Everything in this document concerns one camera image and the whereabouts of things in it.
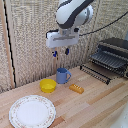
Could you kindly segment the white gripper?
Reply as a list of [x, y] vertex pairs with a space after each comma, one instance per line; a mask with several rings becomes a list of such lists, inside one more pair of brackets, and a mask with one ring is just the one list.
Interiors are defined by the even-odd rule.
[[[74, 32], [69, 35], [61, 35], [59, 30], [53, 30], [46, 33], [46, 46], [53, 48], [53, 57], [57, 57], [58, 53], [55, 47], [70, 46], [77, 44], [79, 40], [79, 33]], [[69, 55], [69, 48], [66, 48], [65, 54]]]

